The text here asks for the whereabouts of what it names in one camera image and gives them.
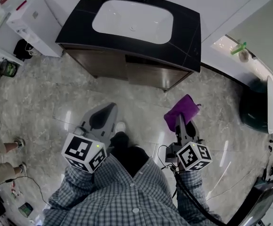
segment plaid shirt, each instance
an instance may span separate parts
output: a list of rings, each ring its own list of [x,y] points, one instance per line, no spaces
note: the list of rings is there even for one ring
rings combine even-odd
[[[208,210],[199,172],[180,174],[183,182]],[[110,155],[94,174],[68,167],[61,187],[44,211],[44,226],[178,226],[214,225],[178,189],[178,208],[167,180],[149,158],[132,178]]]

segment white sink basin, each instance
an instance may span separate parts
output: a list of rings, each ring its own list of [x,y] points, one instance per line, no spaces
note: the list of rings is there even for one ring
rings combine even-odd
[[[99,9],[92,27],[101,33],[164,44],[172,36],[173,15],[143,3],[109,0]]]

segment toiletry bottle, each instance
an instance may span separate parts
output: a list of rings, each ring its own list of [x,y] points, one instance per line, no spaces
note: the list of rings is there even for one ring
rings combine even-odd
[[[236,45],[232,50],[231,50],[231,55],[237,54],[238,52],[240,52],[241,50],[245,49],[246,47],[246,42],[244,42],[243,44],[238,44]]]

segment cable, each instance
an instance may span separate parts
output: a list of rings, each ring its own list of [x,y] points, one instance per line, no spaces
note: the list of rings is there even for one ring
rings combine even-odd
[[[161,145],[159,148],[158,148],[158,151],[157,151],[157,156],[159,158],[159,160],[161,161],[160,157],[159,157],[159,149],[162,147],[162,146],[165,146],[167,147],[166,145]],[[163,168],[162,169],[165,169],[165,168],[169,168],[169,166],[171,166],[171,164],[168,164],[168,165],[164,165],[163,164]],[[211,214],[209,214],[203,207],[202,205],[198,202],[198,200],[194,197],[194,195],[188,190],[188,188],[185,186],[185,184],[183,183],[182,181],[182,178],[180,177],[180,175],[178,174],[178,172],[176,171],[177,167],[173,165],[173,167],[171,166],[170,167],[170,170],[174,173],[174,176],[175,176],[175,179],[176,179],[176,182],[177,182],[177,185],[180,187],[180,189],[182,190],[183,194],[191,201],[191,203],[193,203],[193,205],[208,219],[210,220],[211,222],[213,222],[214,224],[218,225],[218,226],[226,226],[225,223],[221,222],[220,220],[216,219],[215,217],[213,217]]]
[[[203,207],[202,205],[198,202],[198,200],[194,197],[194,195],[188,190],[188,188],[185,186],[183,183],[180,175],[176,172],[174,172],[173,169],[171,169],[175,175],[177,185],[180,187],[182,192],[186,195],[186,197],[194,204],[194,206],[211,222],[218,226],[226,226],[225,223],[221,222],[220,220],[216,219],[213,217],[211,214],[209,214]]]
[[[177,193],[177,188],[175,189],[175,192],[174,192],[174,194],[172,196],[172,199],[175,197],[176,193]]]
[[[160,157],[159,157],[159,149],[160,149],[162,146],[168,147],[168,146],[166,146],[166,145],[161,145],[161,146],[158,148],[158,150],[157,150],[157,157],[159,158],[161,164],[163,164],[164,168],[166,168],[166,167],[169,166],[169,165],[172,165],[172,166],[174,166],[175,168],[177,168],[173,163],[170,163],[170,164],[168,164],[168,165],[164,165],[163,161],[162,161],[162,160],[160,159]]]
[[[34,183],[38,186],[38,188],[39,188],[39,190],[40,190],[40,193],[41,193],[41,197],[42,197],[43,202],[45,202],[48,206],[50,206],[50,205],[44,200],[44,198],[43,198],[43,194],[42,194],[42,191],[41,191],[41,187],[39,186],[39,184],[37,184],[37,182],[36,182],[33,178],[28,177],[28,176],[20,176],[20,177],[17,177],[17,178],[15,178],[15,179],[7,180],[7,181],[5,181],[4,183],[12,182],[12,181],[14,181],[14,180],[16,180],[16,179],[18,179],[18,178],[30,178],[32,181],[34,181]]]

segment black pants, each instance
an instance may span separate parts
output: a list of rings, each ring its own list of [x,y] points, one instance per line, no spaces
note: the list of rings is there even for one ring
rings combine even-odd
[[[124,132],[116,133],[110,141],[110,146],[114,146],[111,154],[125,167],[131,177],[134,177],[147,162],[149,156],[140,147],[128,147],[129,138]]]

